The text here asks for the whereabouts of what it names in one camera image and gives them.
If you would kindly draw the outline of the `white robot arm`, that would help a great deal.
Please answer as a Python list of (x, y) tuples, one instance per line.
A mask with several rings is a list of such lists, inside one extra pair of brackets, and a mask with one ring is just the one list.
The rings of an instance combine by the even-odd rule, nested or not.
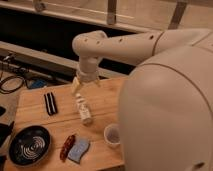
[(213, 171), (213, 30), (77, 35), (80, 84), (104, 58), (131, 64), (118, 124), (126, 171)]

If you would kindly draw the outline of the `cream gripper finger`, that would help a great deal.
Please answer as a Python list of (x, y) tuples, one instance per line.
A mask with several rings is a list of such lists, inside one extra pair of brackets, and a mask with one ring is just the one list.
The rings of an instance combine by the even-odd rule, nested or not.
[(81, 83), (79, 82), (78, 78), (75, 77), (72, 82), (72, 94), (75, 95), (80, 88), (81, 88)]
[(98, 87), (100, 87), (100, 79), (96, 79), (94, 82)]

